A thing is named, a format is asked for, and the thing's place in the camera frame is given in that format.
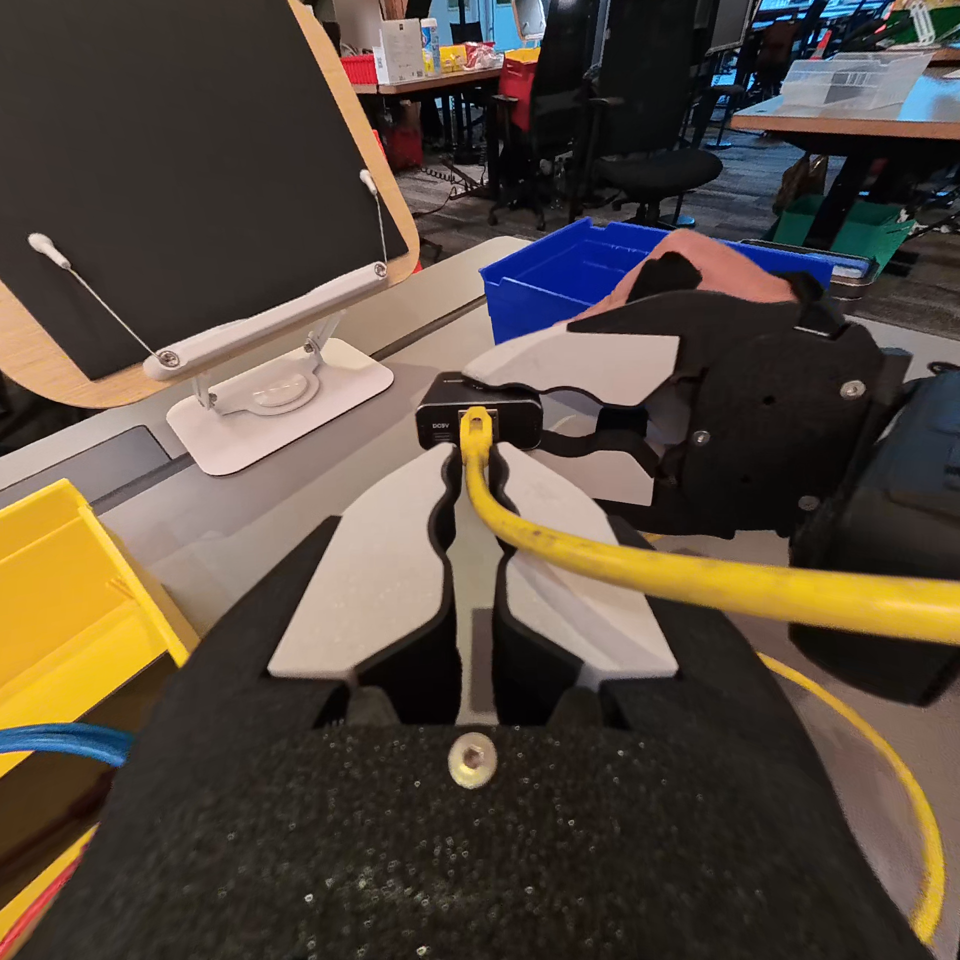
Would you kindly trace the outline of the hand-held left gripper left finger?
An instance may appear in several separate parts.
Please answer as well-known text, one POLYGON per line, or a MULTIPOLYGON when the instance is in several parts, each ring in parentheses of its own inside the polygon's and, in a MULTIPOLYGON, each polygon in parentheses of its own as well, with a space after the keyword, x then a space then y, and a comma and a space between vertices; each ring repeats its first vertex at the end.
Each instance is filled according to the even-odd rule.
POLYGON ((269 660, 271 677, 357 682, 442 612, 459 467, 457 447, 441 442, 345 509, 269 660))

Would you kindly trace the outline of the blue plastic bin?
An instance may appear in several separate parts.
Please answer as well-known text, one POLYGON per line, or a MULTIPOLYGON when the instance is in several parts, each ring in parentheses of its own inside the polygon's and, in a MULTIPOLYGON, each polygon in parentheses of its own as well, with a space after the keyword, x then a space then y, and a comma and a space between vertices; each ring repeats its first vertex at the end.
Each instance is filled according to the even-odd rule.
MULTIPOLYGON (((481 274, 494 341, 506 342, 561 322, 577 320, 577 315, 610 294, 667 234, 680 230, 683 228, 667 231, 629 223, 600 227, 583 220, 486 267, 481 274)), ((750 307, 783 306, 791 317, 812 319, 815 330, 824 330, 828 322, 843 319, 838 302, 810 274, 801 272, 780 277, 793 286, 798 296, 796 302, 757 303, 726 294, 678 291, 655 294, 610 311, 665 299, 668 305, 660 311, 672 318, 681 314, 681 297, 695 296, 698 299, 720 297, 750 307)))

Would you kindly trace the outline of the clear plastic bin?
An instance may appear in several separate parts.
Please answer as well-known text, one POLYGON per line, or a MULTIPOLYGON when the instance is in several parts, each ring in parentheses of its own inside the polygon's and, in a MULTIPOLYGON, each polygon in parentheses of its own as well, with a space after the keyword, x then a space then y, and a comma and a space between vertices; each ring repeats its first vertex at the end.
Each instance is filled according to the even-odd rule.
POLYGON ((850 105, 877 110, 906 102, 932 51, 840 53, 792 63, 782 82, 785 104, 804 108, 850 105))

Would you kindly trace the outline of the black divider of yellow bin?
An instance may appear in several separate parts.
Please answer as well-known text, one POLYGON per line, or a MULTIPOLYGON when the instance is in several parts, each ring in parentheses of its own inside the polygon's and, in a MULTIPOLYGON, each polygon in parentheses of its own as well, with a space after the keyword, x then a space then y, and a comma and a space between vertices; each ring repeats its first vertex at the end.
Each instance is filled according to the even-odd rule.
MULTIPOLYGON (((162 655, 78 720, 138 733, 177 669, 162 655)), ((109 764, 48 752, 28 754, 2 776, 2 906, 97 823, 114 776, 109 764)))

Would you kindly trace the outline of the wooden top table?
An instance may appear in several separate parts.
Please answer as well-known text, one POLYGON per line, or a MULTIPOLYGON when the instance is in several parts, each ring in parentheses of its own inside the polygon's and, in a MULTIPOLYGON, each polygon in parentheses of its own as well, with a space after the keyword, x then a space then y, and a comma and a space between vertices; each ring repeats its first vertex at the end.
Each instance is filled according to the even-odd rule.
POLYGON ((884 162, 869 200, 887 203, 908 175, 929 175, 959 159, 959 79, 936 63, 904 103, 877 109, 805 107, 774 97, 738 111, 733 130, 763 132, 806 153, 842 158, 802 246, 829 250, 877 162, 884 162))

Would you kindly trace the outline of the grey flat case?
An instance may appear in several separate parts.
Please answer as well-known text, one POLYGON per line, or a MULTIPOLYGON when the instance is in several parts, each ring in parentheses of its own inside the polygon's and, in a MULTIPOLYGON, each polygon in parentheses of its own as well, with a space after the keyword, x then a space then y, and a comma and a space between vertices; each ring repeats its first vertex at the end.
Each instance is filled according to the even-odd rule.
POLYGON ((857 300, 882 269, 874 259, 832 250, 790 246, 759 239, 729 242, 752 263, 776 276, 809 274, 825 292, 841 300, 857 300))

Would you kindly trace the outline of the cluttered wooden table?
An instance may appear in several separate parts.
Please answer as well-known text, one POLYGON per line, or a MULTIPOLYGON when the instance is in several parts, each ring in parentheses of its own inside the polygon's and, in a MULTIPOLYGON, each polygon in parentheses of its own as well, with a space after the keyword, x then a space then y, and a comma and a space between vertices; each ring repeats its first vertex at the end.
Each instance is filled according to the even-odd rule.
POLYGON ((355 82, 347 79, 361 98, 378 101, 439 101, 442 125, 442 152, 455 164, 474 164, 485 157, 482 152, 496 128, 487 114, 503 66, 502 57, 492 68, 464 69, 439 73, 404 82, 355 82))

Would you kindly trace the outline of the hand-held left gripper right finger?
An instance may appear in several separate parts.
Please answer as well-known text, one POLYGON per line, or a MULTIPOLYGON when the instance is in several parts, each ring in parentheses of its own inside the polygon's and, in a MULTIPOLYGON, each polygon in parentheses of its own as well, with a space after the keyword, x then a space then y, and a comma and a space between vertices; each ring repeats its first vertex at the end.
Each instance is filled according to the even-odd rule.
MULTIPOLYGON (((604 510, 570 480, 504 442, 495 448, 506 478, 497 496, 522 519, 609 546, 618 539, 604 510)), ((578 681, 663 679, 678 662, 640 592, 572 573, 522 551, 504 558, 506 613, 536 639, 580 662, 578 681)))

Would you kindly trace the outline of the yellow plastic bin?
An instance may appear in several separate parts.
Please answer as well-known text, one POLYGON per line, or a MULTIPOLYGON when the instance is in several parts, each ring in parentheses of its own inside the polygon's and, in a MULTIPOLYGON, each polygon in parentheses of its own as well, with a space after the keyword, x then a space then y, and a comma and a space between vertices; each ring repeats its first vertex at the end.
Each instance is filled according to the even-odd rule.
MULTIPOLYGON (((183 666, 200 637, 66 479, 1 512, 2 777, 32 753, 72 755, 115 772, 129 732, 79 719, 162 656, 183 666)), ((13 958, 79 865, 97 822, 2 905, 13 958)))

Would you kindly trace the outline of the black ethernet port adapter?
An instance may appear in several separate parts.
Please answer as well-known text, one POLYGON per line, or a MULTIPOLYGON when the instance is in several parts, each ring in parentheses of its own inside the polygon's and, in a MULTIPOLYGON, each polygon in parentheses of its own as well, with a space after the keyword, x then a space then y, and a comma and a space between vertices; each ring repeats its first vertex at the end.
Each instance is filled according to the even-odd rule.
POLYGON ((491 419, 493 441, 521 450, 535 449, 542 438, 541 400, 524 387, 490 387, 457 371, 437 375, 414 413, 419 445, 429 450, 442 443, 460 444, 460 421, 467 411, 484 407, 491 419))

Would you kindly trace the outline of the person's right hand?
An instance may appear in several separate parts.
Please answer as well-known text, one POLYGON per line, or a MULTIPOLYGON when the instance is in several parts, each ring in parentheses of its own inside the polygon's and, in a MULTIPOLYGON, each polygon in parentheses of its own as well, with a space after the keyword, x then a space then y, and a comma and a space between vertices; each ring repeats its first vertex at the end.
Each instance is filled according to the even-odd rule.
POLYGON ((700 291, 758 304, 796 303, 791 283, 731 246, 681 229, 668 233, 614 289, 577 315, 593 317, 661 293, 700 291))

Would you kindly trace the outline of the green box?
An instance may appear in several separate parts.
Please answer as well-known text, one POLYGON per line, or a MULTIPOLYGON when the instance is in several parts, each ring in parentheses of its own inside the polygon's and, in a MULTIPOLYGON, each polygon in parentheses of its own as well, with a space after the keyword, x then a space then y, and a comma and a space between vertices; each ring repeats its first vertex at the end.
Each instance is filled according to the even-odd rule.
MULTIPOLYGON (((779 244, 806 247, 808 231, 820 210, 822 195, 795 198, 779 215, 773 241, 779 244)), ((874 203, 858 199, 846 215, 830 250, 875 261, 883 271, 917 225, 915 219, 895 204, 874 203)))

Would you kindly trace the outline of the white carton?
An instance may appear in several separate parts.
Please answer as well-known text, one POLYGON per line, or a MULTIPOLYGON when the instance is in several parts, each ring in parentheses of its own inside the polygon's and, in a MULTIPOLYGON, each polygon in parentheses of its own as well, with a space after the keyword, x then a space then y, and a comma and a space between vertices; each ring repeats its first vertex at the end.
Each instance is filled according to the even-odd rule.
POLYGON ((378 43, 373 47, 379 87, 426 79, 423 34, 419 19, 382 20, 378 43))

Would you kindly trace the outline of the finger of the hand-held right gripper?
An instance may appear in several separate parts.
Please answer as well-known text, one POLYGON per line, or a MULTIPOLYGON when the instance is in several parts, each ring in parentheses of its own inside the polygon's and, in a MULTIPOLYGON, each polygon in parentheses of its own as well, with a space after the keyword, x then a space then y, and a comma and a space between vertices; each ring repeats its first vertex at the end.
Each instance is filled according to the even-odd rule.
POLYGON ((676 336, 546 328, 498 343, 462 373, 493 388, 570 390, 602 404, 635 407, 673 375, 680 343, 676 336))
POLYGON ((595 500, 648 507, 667 450, 687 438, 690 389, 656 389, 630 408, 574 390, 541 396, 538 462, 595 500))

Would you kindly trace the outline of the black office chair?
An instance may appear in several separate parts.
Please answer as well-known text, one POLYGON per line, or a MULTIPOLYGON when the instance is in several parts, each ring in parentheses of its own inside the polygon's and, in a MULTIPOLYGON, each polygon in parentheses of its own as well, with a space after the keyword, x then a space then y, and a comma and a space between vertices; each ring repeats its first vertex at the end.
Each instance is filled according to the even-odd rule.
POLYGON ((598 6, 550 2, 536 59, 505 55, 488 112, 487 166, 496 194, 487 215, 491 226, 501 210, 526 209, 535 228, 546 229, 546 210, 563 193, 558 182, 580 125, 598 6))
POLYGON ((661 205, 715 181, 714 153, 681 146, 694 48, 694 1, 611 2, 591 101, 588 179, 635 206, 629 223, 657 227, 661 205))

